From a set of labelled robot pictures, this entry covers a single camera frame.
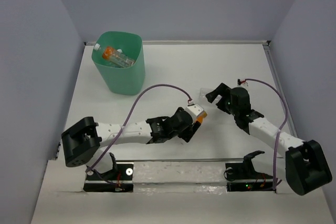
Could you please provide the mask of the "short orange juice bottle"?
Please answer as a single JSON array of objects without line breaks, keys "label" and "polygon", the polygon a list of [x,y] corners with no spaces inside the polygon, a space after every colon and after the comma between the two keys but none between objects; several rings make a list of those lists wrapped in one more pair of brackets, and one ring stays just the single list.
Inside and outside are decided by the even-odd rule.
[{"label": "short orange juice bottle", "polygon": [[206,117],[207,117],[207,113],[206,111],[203,111],[200,115],[197,116],[196,122],[198,122],[199,124],[202,124]]}]

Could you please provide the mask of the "tall orange label bottle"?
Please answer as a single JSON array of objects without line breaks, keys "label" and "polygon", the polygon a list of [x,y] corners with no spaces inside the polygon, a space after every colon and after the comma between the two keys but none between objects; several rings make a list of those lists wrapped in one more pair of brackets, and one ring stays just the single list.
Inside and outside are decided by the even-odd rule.
[{"label": "tall orange label bottle", "polygon": [[115,67],[128,68],[134,65],[135,60],[111,46],[103,47],[100,44],[94,45],[94,51],[98,52],[102,59],[112,63]]}]

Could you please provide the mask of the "clear jar silver lid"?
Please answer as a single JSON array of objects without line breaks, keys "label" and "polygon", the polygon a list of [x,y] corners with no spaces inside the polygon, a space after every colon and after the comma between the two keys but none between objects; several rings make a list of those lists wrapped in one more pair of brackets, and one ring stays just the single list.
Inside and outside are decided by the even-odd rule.
[{"label": "clear jar silver lid", "polygon": [[208,101],[208,99],[206,98],[206,95],[210,92],[212,92],[213,89],[209,89],[209,88],[200,88],[199,91],[199,98],[198,98],[198,102],[200,104],[210,104],[210,102]]}]

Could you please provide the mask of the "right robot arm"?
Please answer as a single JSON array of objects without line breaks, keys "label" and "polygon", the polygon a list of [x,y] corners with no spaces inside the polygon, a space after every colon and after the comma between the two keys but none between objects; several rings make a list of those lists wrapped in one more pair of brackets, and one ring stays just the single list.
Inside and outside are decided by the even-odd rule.
[{"label": "right robot arm", "polygon": [[241,130],[272,147],[274,156],[280,155],[284,159],[285,174],[278,175],[273,167],[272,175],[286,181],[296,194],[305,195],[332,181],[321,145],[315,140],[304,141],[282,131],[252,109],[243,81],[239,81],[235,88],[221,83],[205,97],[221,111],[231,114]]}]

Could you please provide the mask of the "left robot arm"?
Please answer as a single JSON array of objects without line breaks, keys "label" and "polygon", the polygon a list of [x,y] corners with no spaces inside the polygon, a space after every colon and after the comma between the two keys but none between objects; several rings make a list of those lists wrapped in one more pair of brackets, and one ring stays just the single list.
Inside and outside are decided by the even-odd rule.
[{"label": "left robot arm", "polygon": [[104,179],[116,174],[116,166],[111,162],[107,148],[114,145],[161,144],[175,137],[189,142],[207,116],[198,104],[186,108],[179,107],[172,116],[160,116],[131,123],[98,123],[87,116],[61,135],[67,167],[85,165],[98,171]]}]

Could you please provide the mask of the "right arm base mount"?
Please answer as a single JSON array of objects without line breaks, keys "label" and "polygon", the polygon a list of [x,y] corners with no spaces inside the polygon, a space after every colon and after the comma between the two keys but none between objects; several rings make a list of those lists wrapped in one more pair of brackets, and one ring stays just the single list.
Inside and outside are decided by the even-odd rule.
[{"label": "right arm base mount", "polygon": [[270,191],[273,189],[273,176],[264,168],[257,168],[257,158],[269,157],[264,151],[246,154],[242,160],[225,163],[223,176],[227,181],[227,192]]}]

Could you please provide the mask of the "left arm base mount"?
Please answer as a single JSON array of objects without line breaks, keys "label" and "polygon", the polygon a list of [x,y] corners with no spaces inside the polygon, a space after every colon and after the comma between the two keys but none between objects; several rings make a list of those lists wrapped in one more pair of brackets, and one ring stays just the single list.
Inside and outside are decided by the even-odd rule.
[{"label": "left arm base mount", "polygon": [[83,190],[88,193],[131,193],[133,192],[134,162],[116,161],[110,153],[112,168],[105,173],[93,172],[86,175]]}]

